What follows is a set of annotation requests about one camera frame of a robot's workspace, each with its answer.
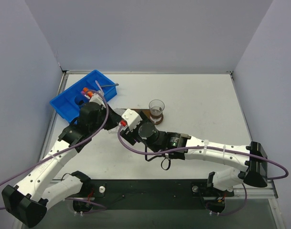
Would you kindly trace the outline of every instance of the gray wall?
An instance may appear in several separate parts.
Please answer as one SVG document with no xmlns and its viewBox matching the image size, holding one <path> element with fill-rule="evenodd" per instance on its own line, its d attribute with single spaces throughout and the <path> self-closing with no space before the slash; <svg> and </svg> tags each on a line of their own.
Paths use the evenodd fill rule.
<svg viewBox="0 0 291 229">
<path fill-rule="evenodd" d="M 272 0 L 26 0 L 65 70 L 234 70 Z"/>
<path fill-rule="evenodd" d="M 38 161 L 61 75 L 25 2 L 0 1 L 0 182 Z M 0 211 L 0 229 L 12 219 Z"/>
<path fill-rule="evenodd" d="M 291 229 L 291 0 L 273 1 L 234 73 L 253 140 L 289 169 L 275 183 Z M 282 171 L 270 167 L 269 173 Z"/>
</svg>

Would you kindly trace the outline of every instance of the blue tray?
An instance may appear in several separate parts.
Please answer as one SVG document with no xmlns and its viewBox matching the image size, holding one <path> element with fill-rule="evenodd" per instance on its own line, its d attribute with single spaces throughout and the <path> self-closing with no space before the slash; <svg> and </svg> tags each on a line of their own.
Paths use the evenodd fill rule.
<svg viewBox="0 0 291 229">
<path fill-rule="evenodd" d="M 79 115 L 80 106 L 76 104 L 76 100 L 85 98 L 81 96 L 81 92 L 84 87 L 92 90 L 98 90 L 98 86 L 95 83 L 98 81 L 100 85 L 114 84 L 110 79 L 100 73 L 98 70 L 94 70 L 83 79 L 79 80 L 64 92 L 50 101 L 50 104 L 56 112 L 68 122 L 71 122 L 75 117 Z M 115 86 L 103 88 L 104 97 L 107 101 L 117 95 Z"/>
</svg>

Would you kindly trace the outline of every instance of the plastic cup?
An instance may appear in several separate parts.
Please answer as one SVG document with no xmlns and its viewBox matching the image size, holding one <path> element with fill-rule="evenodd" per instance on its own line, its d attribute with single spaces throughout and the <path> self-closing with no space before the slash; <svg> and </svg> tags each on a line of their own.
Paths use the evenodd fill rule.
<svg viewBox="0 0 291 229">
<path fill-rule="evenodd" d="M 162 119 L 162 112 L 165 108 L 163 101 L 159 99 L 152 100 L 149 104 L 149 109 L 151 112 L 151 120 L 153 122 L 159 122 Z"/>
</svg>

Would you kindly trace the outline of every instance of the cable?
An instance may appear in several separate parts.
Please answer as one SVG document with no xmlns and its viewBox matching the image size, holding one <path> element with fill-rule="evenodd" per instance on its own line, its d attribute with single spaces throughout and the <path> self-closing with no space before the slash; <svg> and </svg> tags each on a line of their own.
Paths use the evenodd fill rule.
<svg viewBox="0 0 291 229">
<path fill-rule="evenodd" d="M 93 193 L 94 193 L 94 188 L 91 189 L 90 194 L 88 195 L 88 201 L 90 201 L 90 198 L 93 197 Z"/>
<path fill-rule="evenodd" d="M 210 210 L 212 213 L 214 213 L 214 214 L 216 214 L 216 215 L 219 215 L 219 216 L 229 216 L 229 215 L 232 215 L 232 214 L 237 213 L 237 212 L 240 211 L 242 208 L 244 208 L 244 207 L 246 206 L 246 204 L 247 204 L 247 190 L 246 190 L 246 187 L 245 187 L 244 184 L 242 184 L 242 186 L 243 186 L 243 188 L 244 188 L 245 198 L 244 198 L 244 202 L 243 202 L 243 204 L 242 204 L 240 207 L 238 207 L 237 209 L 232 210 L 232 211 L 227 212 L 227 213 L 216 213 L 216 212 L 211 211 L 211 210 L 208 208 L 208 205 L 209 205 L 210 202 L 207 202 L 207 203 L 206 203 L 206 206 L 205 206 L 206 209 Z"/>
<path fill-rule="evenodd" d="M 104 92 L 103 92 L 103 89 L 102 89 L 101 85 L 99 85 L 98 81 L 97 81 L 97 80 L 95 80 L 95 82 L 96 82 L 96 84 L 97 84 L 97 86 L 98 86 L 99 90 L 101 90 L 101 91 L 102 91 L 102 93 L 104 93 Z"/>
<path fill-rule="evenodd" d="M 145 148 L 144 148 L 144 152 L 147 153 L 147 146 L 145 146 Z M 156 155 L 156 156 L 153 156 L 153 157 L 151 157 L 150 159 L 148 159 L 148 158 L 147 158 L 147 155 L 144 155 L 145 160 L 148 161 L 148 162 L 150 162 L 150 161 L 152 161 L 153 159 L 158 158 L 158 157 L 163 157 L 163 156 L 162 156 L 162 155 Z"/>
<path fill-rule="evenodd" d="M 85 200 L 85 199 L 66 198 L 66 200 L 73 200 L 73 201 L 84 202 L 84 203 L 91 204 L 91 205 L 94 205 L 94 206 L 97 206 L 97 207 L 102 208 L 102 209 L 91 210 L 91 211 L 88 211 L 88 212 L 83 212 L 83 214 L 91 214 L 93 212 L 99 212 L 99 211 L 105 211 L 105 210 L 107 210 L 107 207 L 105 207 L 104 205 L 97 204 L 97 203 L 94 203 L 94 202 L 91 202 L 91 201 L 88 201 L 88 200 Z"/>
<path fill-rule="evenodd" d="M 147 153 L 147 146 L 145 146 L 145 148 L 144 148 L 144 152 Z M 152 161 L 153 159 L 158 158 L 158 157 L 163 157 L 163 156 L 162 156 L 162 155 L 155 155 L 155 156 L 151 157 L 150 159 L 148 159 L 148 158 L 147 158 L 147 155 L 144 155 L 145 160 L 148 161 L 148 162 L 150 162 L 150 161 Z M 161 168 L 162 168 L 163 170 L 167 171 L 167 170 L 169 170 L 169 169 L 171 168 L 171 160 L 168 159 L 169 164 L 168 164 L 167 168 L 163 168 L 163 162 L 164 162 L 165 159 L 166 159 L 166 158 L 164 158 L 164 159 L 162 160 L 160 166 L 161 166 Z"/>
<path fill-rule="evenodd" d="M 63 176 L 61 177 L 60 181 L 63 181 L 63 180 L 64 180 L 64 177 L 65 177 L 65 175 L 67 175 L 67 174 L 71 175 L 71 173 L 65 173 L 65 174 L 63 174 Z"/>
<path fill-rule="evenodd" d="M 109 116 L 109 107 L 108 107 L 108 103 L 107 103 L 106 99 L 105 99 L 105 98 L 104 98 L 104 97 L 103 97 L 99 92 L 94 91 L 94 90 L 88 90 L 88 91 L 91 91 L 91 92 L 93 92 L 93 93 L 99 95 L 99 96 L 102 98 L 102 100 L 103 100 L 103 102 L 104 102 L 104 105 L 105 105 L 105 107 L 106 107 L 106 117 L 105 117 L 105 119 L 104 119 L 104 121 L 103 121 L 103 124 L 100 126 L 100 128 L 97 129 L 97 131 L 95 131 L 95 132 L 94 132 L 90 137 L 86 138 L 85 140 L 81 141 L 80 143 L 77 143 L 76 145 L 71 146 L 71 147 L 69 147 L 69 148 L 67 148 L 67 149 L 61 150 L 61 151 L 59 151 L 58 153 L 53 154 L 53 156 L 49 156 L 49 157 L 47 157 L 47 158 L 45 158 L 45 159 L 39 161 L 38 163 L 36 163 L 36 164 L 33 165 L 32 167 L 30 167 L 30 168 L 28 168 L 28 169 L 26 169 L 26 170 L 24 170 L 24 171 L 22 171 L 22 172 L 20 172 L 20 173 L 18 173 L 18 174 L 16 174 L 16 175 L 13 175 L 12 177 L 10 177 L 10 178 L 8 178 L 8 179 L 2 181 L 2 182 L 0 183 L 0 186 L 2 186 L 2 185 L 4 185 L 5 183 L 7 183 L 7 182 L 9 182 L 9 181 L 11 181 L 11 180 L 13 180 L 13 179 L 15 179 L 15 178 L 18 177 L 18 176 L 20 176 L 20 175 L 26 173 L 27 171 L 29 171 L 29 170 L 31 170 L 31 169 L 34 169 L 36 166 L 41 165 L 42 163 L 44 163 L 44 162 L 46 162 L 46 161 L 52 159 L 53 157 L 55 157 L 55 156 L 57 156 L 57 155 L 63 154 L 63 153 L 65 153 L 65 152 L 67 152 L 67 151 L 69 151 L 69 150 L 71 150 L 71 149 L 74 149 L 74 148 L 76 148 L 76 147 L 79 147 L 79 146 L 81 146 L 81 145 L 87 143 L 91 138 L 93 138 L 95 135 L 97 135 L 97 134 L 100 132 L 101 129 L 104 128 L 104 126 L 105 126 L 105 124 L 106 124 L 106 122 L 107 122 L 108 116 Z"/>
<path fill-rule="evenodd" d="M 204 147 L 203 146 L 190 146 L 190 147 L 179 147 L 179 148 L 174 148 L 174 149 L 168 149 L 168 150 L 164 150 L 164 151 L 159 151 L 159 152 L 154 152 L 154 153 L 147 153 L 147 152 L 142 152 L 142 151 L 139 151 L 139 150 L 136 150 L 134 148 L 131 148 L 129 147 L 123 140 L 122 140 L 122 137 L 120 135 L 120 132 L 122 130 L 123 126 L 121 125 L 119 130 L 118 130 L 118 139 L 120 141 L 120 143 L 125 147 L 127 148 L 128 150 L 130 150 L 131 152 L 134 152 L 136 154 L 141 154 L 141 155 L 161 155 L 161 154 L 169 154 L 171 152 L 174 152 L 174 151 L 178 151 L 178 150 L 186 150 L 186 149 L 203 149 Z M 212 150 L 217 150 L 217 151 L 224 151 L 224 149 L 221 149 L 221 148 L 217 148 L 217 147 L 212 147 L 212 146 L 207 146 L 207 149 L 212 149 Z M 239 151 L 235 151 L 235 150 L 229 150 L 229 149 L 225 149 L 225 152 L 227 153 L 231 153 L 231 154 L 239 154 L 239 155 L 244 155 L 244 156 L 248 156 L 248 157 L 253 157 L 253 158 L 256 158 L 258 160 L 262 160 L 262 161 L 265 161 L 265 162 L 268 162 L 270 164 L 273 164 L 279 168 L 281 168 L 285 174 L 282 175 L 282 176 L 279 176 L 279 177 L 270 177 L 268 179 L 272 179 L 272 180 L 277 180 L 277 179 L 283 179 L 283 178 L 286 178 L 288 175 L 289 175 L 289 171 L 282 165 L 278 164 L 277 162 L 274 162 L 272 160 L 269 160 L 269 159 L 266 159 L 264 157 L 260 157 L 260 156 L 257 156 L 257 155 L 252 155 L 252 154 L 247 154 L 247 153 L 242 153 L 242 152 L 239 152 Z"/>
<path fill-rule="evenodd" d="M 167 158 L 165 158 L 165 159 L 162 160 L 162 162 L 161 162 L 161 168 L 162 168 L 163 170 L 165 170 L 165 171 L 167 171 L 167 170 L 169 170 L 169 169 L 171 168 L 171 160 L 170 160 L 170 159 L 167 159 L 167 160 L 169 161 L 169 164 L 168 164 L 167 168 L 164 168 L 164 167 L 163 167 L 163 162 L 164 162 L 166 159 L 167 159 Z"/>
</svg>

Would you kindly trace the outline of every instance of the wooden coaster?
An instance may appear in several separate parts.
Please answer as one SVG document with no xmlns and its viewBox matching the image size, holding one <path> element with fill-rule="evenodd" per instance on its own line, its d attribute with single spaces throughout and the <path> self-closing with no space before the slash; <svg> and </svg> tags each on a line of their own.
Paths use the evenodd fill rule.
<svg viewBox="0 0 291 229">
<path fill-rule="evenodd" d="M 163 121 L 163 114 L 162 114 L 162 117 L 160 119 L 160 121 L 158 122 L 154 122 L 151 120 L 151 111 L 149 109 L 133 109 L 131 108 L 131 110 L 135 111 L 135 112 L 139 112 L 139 111 L 143 111 L 143 113 L 150 119 L 150 121 L 152 123 L 154 123 L 155 125 L 159 125 L 162 121 Z"/>
</svg>

